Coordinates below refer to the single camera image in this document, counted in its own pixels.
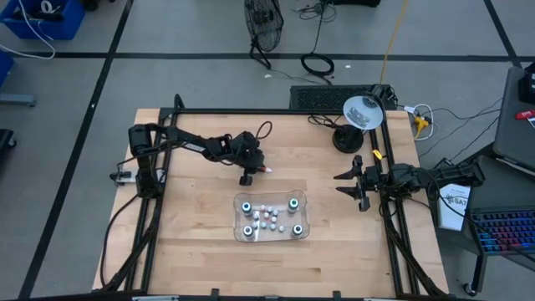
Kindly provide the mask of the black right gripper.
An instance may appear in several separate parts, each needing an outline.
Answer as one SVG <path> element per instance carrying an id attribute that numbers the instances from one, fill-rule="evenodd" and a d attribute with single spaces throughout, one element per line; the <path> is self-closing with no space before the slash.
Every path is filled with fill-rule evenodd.
<path id="1" fill-rule="evenodd" d="M 336 190 L 351 196 L 354 200 L 359 201 L 359 210 L 366 212 L 370 208 L 367 191 L 377 191 L 379 183 L 379 172 L 375 166 L 369 166 L 363 169 L 362 156 L 356 155 L 353 159 L 353 167 L 345 173 L 334 177 L 335 180 L 352 180 L 357 179 L 355 186 L 337 186 Z"/>

